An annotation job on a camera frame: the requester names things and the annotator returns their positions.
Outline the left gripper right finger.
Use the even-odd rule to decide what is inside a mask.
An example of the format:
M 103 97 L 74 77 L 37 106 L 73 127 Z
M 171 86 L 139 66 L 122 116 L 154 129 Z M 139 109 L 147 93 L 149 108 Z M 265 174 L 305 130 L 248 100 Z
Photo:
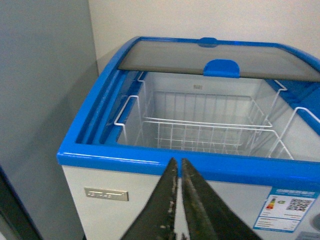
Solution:
M 182 199 L 191 240 L 259 240 L 205 181 L 192 163 L 182 159 Z

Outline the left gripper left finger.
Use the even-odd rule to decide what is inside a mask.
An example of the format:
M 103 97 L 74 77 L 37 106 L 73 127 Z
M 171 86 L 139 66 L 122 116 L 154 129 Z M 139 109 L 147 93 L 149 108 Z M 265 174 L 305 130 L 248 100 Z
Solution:
M 175 240 L 178 164 L 171 158 L 144 208 L 123 240 Z

